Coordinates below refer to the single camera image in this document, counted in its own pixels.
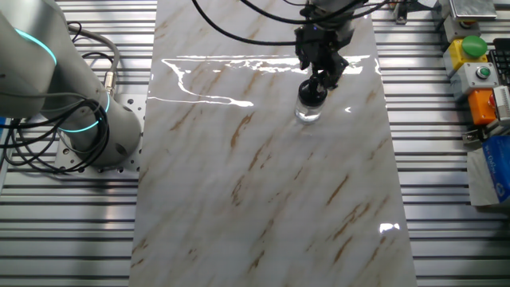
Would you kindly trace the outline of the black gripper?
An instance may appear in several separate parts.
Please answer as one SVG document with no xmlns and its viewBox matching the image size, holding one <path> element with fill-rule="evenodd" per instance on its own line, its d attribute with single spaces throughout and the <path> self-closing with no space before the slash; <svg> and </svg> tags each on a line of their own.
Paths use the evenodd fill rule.
<svg viewBox="0 0 510 287">
<path fill-rule="evenodd" d="M 337 88 L 338 81 L 348 65 L 339 51 L 350 44 L 354 32 L 351 21 L 337 27 L 305 24 L 294 31 L 295 53 L 300 61 L 300 69 L 312 68 L 308 83 L 310 92 L 322 94 L 324 88 Z"/>
</svg>

